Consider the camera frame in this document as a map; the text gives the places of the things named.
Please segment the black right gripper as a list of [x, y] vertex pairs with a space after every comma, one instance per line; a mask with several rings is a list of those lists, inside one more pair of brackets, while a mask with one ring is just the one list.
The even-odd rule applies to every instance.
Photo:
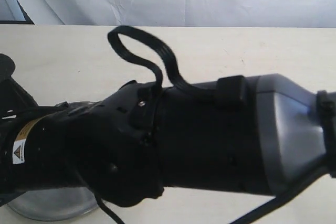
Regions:
[[39, 107], [7, 109], [1, 113], [1, 205], [29, 190], [38, 188], [36, 173], [27, 164], [27, 130], [21, 130], [39, 117]]

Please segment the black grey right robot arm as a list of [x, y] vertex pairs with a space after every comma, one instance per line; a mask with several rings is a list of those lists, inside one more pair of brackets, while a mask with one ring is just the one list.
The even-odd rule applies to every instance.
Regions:
[[335, 94], [279, 74], [203, 83], [202, 101], [131, 81], [94, 103], [1, 121], [1, 193], [87, 187], [130, 207], [165, 187], [278, 196], [335, 175]]

